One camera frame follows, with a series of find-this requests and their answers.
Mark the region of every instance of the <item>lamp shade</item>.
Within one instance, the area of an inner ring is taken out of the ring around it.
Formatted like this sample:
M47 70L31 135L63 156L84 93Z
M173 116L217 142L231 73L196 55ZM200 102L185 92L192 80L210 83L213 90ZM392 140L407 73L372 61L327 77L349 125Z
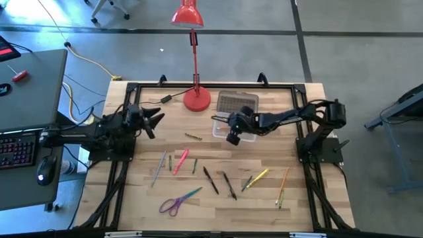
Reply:
M197 0L181 0L171 23L179 27L203 28L203 18L197 10Z

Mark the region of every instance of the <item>pink marker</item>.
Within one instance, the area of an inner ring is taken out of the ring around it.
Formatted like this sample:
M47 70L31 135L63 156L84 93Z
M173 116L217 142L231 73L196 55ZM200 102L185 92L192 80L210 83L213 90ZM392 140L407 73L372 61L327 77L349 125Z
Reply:
M190 151L189 149L186 149L184 151L184 153L182 154L182 157L180 158L180 161L179 161L178 165L176 166L176 168L174 168L173 175L176 175L176 173L178 172L180 166L182 165L182 162L184 162L186 156L188 155L188 152L189 151Z

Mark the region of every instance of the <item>scissor handle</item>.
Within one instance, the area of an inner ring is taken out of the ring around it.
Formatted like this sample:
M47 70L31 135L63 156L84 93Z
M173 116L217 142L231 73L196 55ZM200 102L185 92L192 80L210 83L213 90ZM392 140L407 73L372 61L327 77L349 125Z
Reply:
M159 208L159 212L164 213L164 212L169 211L169 215L174 217L178 213L179 206L180 206L179 198L177 198L177 199L171 198L171 199L168 199L165 202L163 202L163 204L161 204L161 206Z

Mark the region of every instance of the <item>wooden tabletop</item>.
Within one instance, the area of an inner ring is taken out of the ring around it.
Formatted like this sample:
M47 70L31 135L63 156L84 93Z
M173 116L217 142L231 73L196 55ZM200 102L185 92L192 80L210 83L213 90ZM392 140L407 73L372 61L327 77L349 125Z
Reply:
M110 114L122 104L128 82L110 83L104 114ZM324 99L320 83L305 84L309 100ZM184 89L142 89L141 102L157 102L166 95ZM259 96L259 112L281 112L292 109L291 93L286 89L222 89L242 91ZM204 112L185 109L183 95L166 104L143 104L146 108L160 106L166 115L155 130L155 139L148 139L145 132L137 139L134 160L130 163L122 202L119 230L185 230L185 231L312 231L309 203L302 165L297 161L295 124L280 126L254 143L241 142L231 145L224 138L212 135L219 89L210 89L211 104ZM184 133L202 138L196 141ZM173 168L183 151L190 152L177 175L169 171L169 155ZM153 188L150 187L160 158L166 150L165 162ZM194 160L197 169L192 175ZM217 195L202 168L209 171L219 190ZM282 209L275 207L280 185L287 168ZM252 175L264 169L270 172L254 186L241 192L242 185ZM82 224L94 212L104 197L110 162L100 162L90 169L83 197L78 209L76 225ZM238 200L231 197L222 176L225 171ZM336 211L351 226L354 226L344 177L335 166L322 164L328 200ZM159 213L160 205L169 198L178 198L202 186L203 189L187 199L175 218L168 213ZM108 222L114 211L111 203ZM319 221L323 224L321 206L317 202Z

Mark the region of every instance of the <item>yellow cable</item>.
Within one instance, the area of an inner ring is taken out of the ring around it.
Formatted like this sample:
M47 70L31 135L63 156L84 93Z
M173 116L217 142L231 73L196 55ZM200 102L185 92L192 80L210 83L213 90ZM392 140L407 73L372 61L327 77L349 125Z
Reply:
M66 40L65 36L64 36L64 35L63 35L63 33L61 32L61 30L60 30L60 28L59 28L58 24L56 23L56 21L54 20L53 16L52 16L52 15L48 12L48 10L45 8L45 6L41 3L41 1L40 1L40 0L38 0L38 2L41 4L42 8L44 8L44 10L47 12L47 14L48 14L48 15L50 16L50 18L53 20L53 22L54 22L54 24L55 24L56 28L59 30L59 32L60 32L60 34L61 34L61 37L63 38L63 40L64 40L65 42L67 42L67 40ZM105 72L107 72L107 74L109 74L109 75L111 76L111 80L112 80L112 81L115 81L115 80L122 80L122 76L113 75L113 74L112 74L109 70L107 70L107 69L106 69L103 65L101 65L101 64L99 64L99 63L97 63L97 62L95 62L94 60L87 59L87 58L85 58L85 57L83 57L83 56L80 56L80 55L76 54L76 53L75 53L75 52L71 49L71 47L70 47L70 46L67 46L66 48L67 48L67 49L69 49L69 51L70 51L70 52L72 52L72 54L73 54L74 56L78 57L79 59L82 59L82 60L88 61L88 62L93 63L93 64L95 64L95 65L99 66L100 68L102 68Z
M73 117L73 115L72 115L72 107L73 107L73 102L72 102L72 89L71 89L71 87L67 84L67 83L65 83L65 82L63 82L63 85L65 85L66 87L67 87L67 90L68 90L68 93L69 93L69 115L71 116L71 120L72 120L72 122L74 122L74 123L76 123L76 124L78 124L78 123L80 123L78 120L76 120L74 117ZM95 117L93 116L93 115L90 115L90 117L88 118L88 120L86 120L85 122L84 122L84 124L86 124L86 125L89 125L89 124L91 124L91 123L93 123L95 121Z

